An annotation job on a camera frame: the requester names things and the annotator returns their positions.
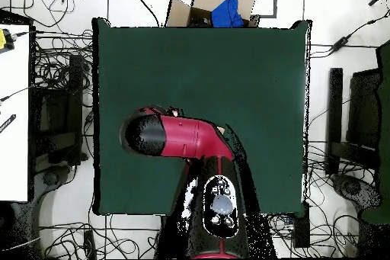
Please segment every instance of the power adapter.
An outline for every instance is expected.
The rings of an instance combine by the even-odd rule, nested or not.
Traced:
[[[84,232],[84,251],[87,256],[87,260],[98,260],[96,254],[96,246],[94,244],[94,231],[86,230]]]

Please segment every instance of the black cable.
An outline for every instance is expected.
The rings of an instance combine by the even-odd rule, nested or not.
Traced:
[[[346,103],[349,102],[349,101],[350,101],[350,99],[344,101],[342,104],[346,104]],[[321,115],[327,113],[328,111],[329,111],[329,109],[326,109],[324,112],[322,112],[322,113],[320,113],[319,115],[317,115],[316,117],[314,117],[314,118],[310,121],[310,123],[308,124],[308,128],[310,128],[310,126],[312,125],[312,122],[313,122],[315,119],[317,119],[317,118],[320,117]]]
[[[232,27],[233,20],[232,20],[232,16],[230,15],[229,3],[230,3],[230,0],[228,0],[228,13],[229,13],[229,18],[230,18],[230,27]]]
[[[337,217],[334,222],[333,222],[333,230],[332,230],[332,233],[333,233],[333,237],[334,237],[334,242],[336,244],[336,247],[337,247],[337,250],[341,253],[341,255],[344,257],[344,258],[348,258],[348,255],[345,255],[341,249],[340,249],[340,246],[338,244],[338,239],[337,239],[337,235],[336,235],[336,223],[338,222],[339,219],[342,219],[344,217],[349,217],[349,218],[352,218],[354,219],[356,222],[360,223],[359,220],[356,218],[356,217],[353,217],[352,215],[349,215],[349,214],[344,214],[344,215],[340,215],[339,217]],[[353,244],[354,246],[356,246],[356,240],[354,240],[354,242],[351,242],[351,244]]]
[[[107,258],[107,215],[104,216],[104,260]]]
[[[153,13],[153,11],[150,9],[150,7],[143,0],[140,0],[140,1],[144,4],[144,6],[148,9],[148,11],[152,14],[153,18],[155,19],[155,22],[157,23],[157,27],[160,27],[160,24],[158,23],[157,17]]]
[[[362,24],[361,26],[359,26],[357,29],[355,29],[353,32],[351,32],[350,34],[348,34],[347,36],[345,37],[342,37],[340,38],[336,43],[334,43],[332,45],[332,47],[328,50],[330,53],[328,55],[325,55],[325,56],[312,56],[316,53],[326,53],[326,52],[314,52],[314,53],[311,53],[310,54],[310,58],[325,58],[325,57],[328,57],[330,56],[332,53],[336,53],[338,50],[340,50],[342,47],[345,47],[348,43],[348,40],[360,29],[362,29],[363,27],[365,27],[366,25],[369,25],[369,24],[374,24],[376,23],[377,21],[380,21],[384,18],[387,18],[388,16],[390,15],[390,8],[388,8],[387,12],[380,18],[377,18],[377,19],[373,19],[373,20],[370,20],[370,21],[367,21],[365,24]]]
[[[35,85],[31,85],[31,86],[28,86],[28,87],[26,87],[26,88],[22,88],[21,90],[16,91],[15,93],[12,93],[12,94],[9,95],[9,96],[5,96],[5,97],[3,97],[3,98],[0,98],[0,102],[7,101],[9,98],[11,98],[12,96],[16,95],[17,93],[20,93],[21,91],[25,91],[25,90],[27,90],[27,89],[34,88],[34,87],[36,87],[36,86],[35,86]]]

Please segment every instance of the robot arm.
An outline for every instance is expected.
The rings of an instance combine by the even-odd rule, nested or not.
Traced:
[[[215,124],[176,115],[177,109],[137,110],[120,128],[122,147],[129,153],[196,162],[191,166],[198,174],[185,258],[249,258],[244,204],[229,145]]]

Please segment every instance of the black border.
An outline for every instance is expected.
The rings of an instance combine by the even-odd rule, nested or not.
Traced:
[[[101,119],[99,113],[99,26],[98,19],[92,19],[92,110],[94,112],[94,199],[92,212],[99,213],[101,203],[101,154],[100,154],[100,131]]]

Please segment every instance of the tangled wires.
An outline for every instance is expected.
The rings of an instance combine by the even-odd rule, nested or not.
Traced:
[[[38,87],[68,90],[69,88],[69,60],[71,56],[82,56],[84,65],[82,69],[83,85],[82,91],[88,95],[92,95],[91,90],[91,67],[92,67],[92,33],[90,30],[85,30],[80,36],[67,36],[63,34],[56,36],[39,36],[36,40],[36,64],[35,64],[35,83]],[[51,47],[43,48],[40,44],[41,40],[51,40]],[[82,103],[86,108],[91,108],[91,105]]]
[[[148,237],[149,248],[147,248],[144,252],[140,252],[139,245],[131,239],[119,239],[117,238],[117,234],[114,232],[115,230],[126,231],[127,229],[114,229],[111,226],[110,222],[110,231],[113,234],[113,238],[104,234],[106,229],[96,229],[90,223],[71,223],[67,225],[55,225],[55,226],[42,226],[40,230],[65,230],[59,237],[57,237],[54,242],[48,246],[44,251],[45,258],[57,258],[57,259],[68,259],[68,260],[86,260],[91,255],[96,255],[98,260],[105,260],[107,255],[113,252],[118,252],[120,256],[124,259],[130,259],[129,255],[135,254],[135,258],[141,259],[147,253],[151,252],[155,249],[156,240],[158,238],[158,234],[156,237]],[[99,237],[99,239],[104,240],[103,246],[98,246],[95,250],[92,250],[90,245],[87,244],[83,238],[83,235],[86,231],[92,230],[94,233],[94,237]],[[130,244],[133,246],[131,251],[126,251],[123,247],[126,244]]]

